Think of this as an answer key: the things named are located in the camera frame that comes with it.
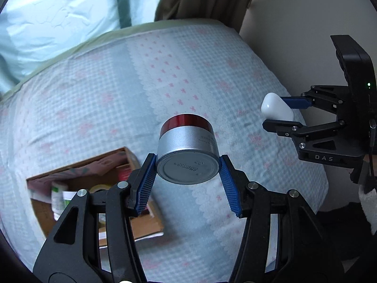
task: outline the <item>bed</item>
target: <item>bed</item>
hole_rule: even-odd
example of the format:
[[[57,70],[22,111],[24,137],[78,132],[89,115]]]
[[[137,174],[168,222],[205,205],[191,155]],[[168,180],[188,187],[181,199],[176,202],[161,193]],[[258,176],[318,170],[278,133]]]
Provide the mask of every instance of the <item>bed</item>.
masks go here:
[[[32,269],[45,240],[25,179],[127,146],[143,162],[174,114],[212,124],[220,154],[268,190],[297,189],[314,212],[328,183],[322,165],[297,159],[290,139],[262,129],[260,105],[286,89],[232,29],[215,20],[160,21],[109,32],[49,60],[0,102],[0,228]],[[295,120],[303,123],[299,111]],[[229,279],[245,219],[220,179],[182,186],[156,178],[165,235],[137,242],[148,280]],[[271,222],[267,269],[276,255]],[[102,267],[108,268],[106,252]]]

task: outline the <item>red lid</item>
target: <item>red lid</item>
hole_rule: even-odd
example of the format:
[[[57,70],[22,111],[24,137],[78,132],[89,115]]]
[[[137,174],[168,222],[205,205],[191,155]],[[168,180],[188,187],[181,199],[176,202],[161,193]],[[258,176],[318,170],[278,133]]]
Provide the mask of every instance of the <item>red lid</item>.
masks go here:
[[[185,125],[201,127],[213,134],[213,128],[211,124],[203,117],[200,117],[198,115],[193,115],[193,114],[181,114],[181,115],[176,115],[174,117],[171,117],[169,120],[167,120],[164,123],[163,127],[161,128],[160,138],[167,131],[174,129],[175,127],[182,127]]]

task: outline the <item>ribbed blue pad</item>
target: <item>ribbed blue pad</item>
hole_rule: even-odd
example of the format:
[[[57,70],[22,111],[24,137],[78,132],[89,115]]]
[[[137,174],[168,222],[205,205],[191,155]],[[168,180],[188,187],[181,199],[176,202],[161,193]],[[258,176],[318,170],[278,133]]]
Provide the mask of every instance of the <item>ribbed blue pad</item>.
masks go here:
[[[221,169],[220,169],[220,178],[222,185],[227,195],[228,203],[232,212],[236,213],[237,217],[240,217],[242,214],[241,199],[239,196],[239,191],[237,189],[236,183],[234,183],[233,178],[230,175],[227,165],[222,157],[221,160]]]
[[[140,215],[141,212],[144,211],[147,206],[150,192],[152,190],[153,183],[155,182],[155,179],[156,179],[157,170],[155,166],[156,166],[156,155],[153,157],[152,161],[150,162],[147,172],[145,173],[136,194],[137,200],[135,204],[135,210],[138,212],[138,215]]]

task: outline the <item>light blue curtain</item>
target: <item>light blue curtain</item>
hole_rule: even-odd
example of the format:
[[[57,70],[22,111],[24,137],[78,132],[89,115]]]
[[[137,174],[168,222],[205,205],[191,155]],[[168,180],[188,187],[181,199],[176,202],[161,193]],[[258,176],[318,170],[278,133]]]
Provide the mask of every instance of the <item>light blue curtain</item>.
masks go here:
[[[105,32],[154,21],[159,0],[9,0],[0,13],[0,96],[46,60]]]

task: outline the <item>gray wall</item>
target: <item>gray wall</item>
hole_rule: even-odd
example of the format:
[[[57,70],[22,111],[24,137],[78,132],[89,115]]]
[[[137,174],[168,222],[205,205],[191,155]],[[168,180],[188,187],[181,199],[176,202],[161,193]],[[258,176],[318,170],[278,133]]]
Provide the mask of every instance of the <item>gray wall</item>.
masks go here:
[[[351,35],[377,69],[377,12],[369,0],[253,0],[240,34],[291,95],[313,84],[346,84],[330,35]],[[302,114],[308,125],[335,118],[316,108]],[[329,193],[323,210],[359,200],[346,169],[325,169]]]

